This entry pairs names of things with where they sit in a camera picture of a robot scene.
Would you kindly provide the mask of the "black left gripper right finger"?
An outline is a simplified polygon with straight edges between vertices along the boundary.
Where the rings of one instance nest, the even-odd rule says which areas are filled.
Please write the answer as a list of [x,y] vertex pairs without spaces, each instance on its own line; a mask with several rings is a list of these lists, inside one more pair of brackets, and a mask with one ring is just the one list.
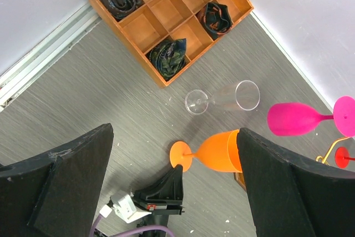
[[354,172],[241,128],[237,147],[257,236],[354,236]]

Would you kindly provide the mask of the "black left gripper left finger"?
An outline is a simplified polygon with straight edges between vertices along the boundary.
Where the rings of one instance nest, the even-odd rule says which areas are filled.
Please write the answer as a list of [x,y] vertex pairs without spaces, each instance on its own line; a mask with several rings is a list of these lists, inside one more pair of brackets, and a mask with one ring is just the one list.
[[1,166],[1,236],[88,236],[113,146],[103,124]]

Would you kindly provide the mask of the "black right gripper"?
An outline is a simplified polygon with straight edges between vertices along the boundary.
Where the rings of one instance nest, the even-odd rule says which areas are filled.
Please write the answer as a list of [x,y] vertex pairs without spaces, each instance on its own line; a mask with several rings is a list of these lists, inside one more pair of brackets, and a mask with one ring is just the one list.
[[[134,192],[134,199],[143,201],[182,201],[183,189],[183,167],[178,164],[164,174],[153,184],[144,189]],[[148,225],[167,226],[171,215],[181,215],[183,211],[182,202],[137,202],[137,207],[148,211],[150,214],[143,217],[137,227]]]

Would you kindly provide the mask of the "orange wine glass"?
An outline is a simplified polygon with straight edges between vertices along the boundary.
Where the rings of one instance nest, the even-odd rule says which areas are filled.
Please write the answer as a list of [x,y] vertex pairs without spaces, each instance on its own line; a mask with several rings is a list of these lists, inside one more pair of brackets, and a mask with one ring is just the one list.
[[188,171],[194,159],[198,159],[207,168],[223,173],[242,172],[237,146],[239,130],[222,132],[207,138],[196,152],[192,152],[186,142],[175,142],[169,153],[172,167],[182,166],[184,172]]

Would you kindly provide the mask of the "red wine glass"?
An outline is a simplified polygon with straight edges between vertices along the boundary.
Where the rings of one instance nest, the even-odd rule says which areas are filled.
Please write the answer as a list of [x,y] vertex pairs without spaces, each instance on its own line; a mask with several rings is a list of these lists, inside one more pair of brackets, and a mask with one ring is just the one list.
[[334,161],[339,168],[345,169],[349,165],[350,161],[355,161],[355,158],[350,157],[349,151],[346,147],[339,147],[335,152]]

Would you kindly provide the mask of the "pink wine glass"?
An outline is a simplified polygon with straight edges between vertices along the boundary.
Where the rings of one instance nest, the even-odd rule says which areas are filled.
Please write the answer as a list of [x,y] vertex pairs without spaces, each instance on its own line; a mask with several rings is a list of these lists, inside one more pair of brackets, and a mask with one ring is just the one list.
[[333,120],[343,136],[353,137],[354,98],[345,95],[337,99],[331,115],[321,114],[309,105],[298,102],[274,104],[267,113],[268,127],[277,136],[304,135],[325,120]]

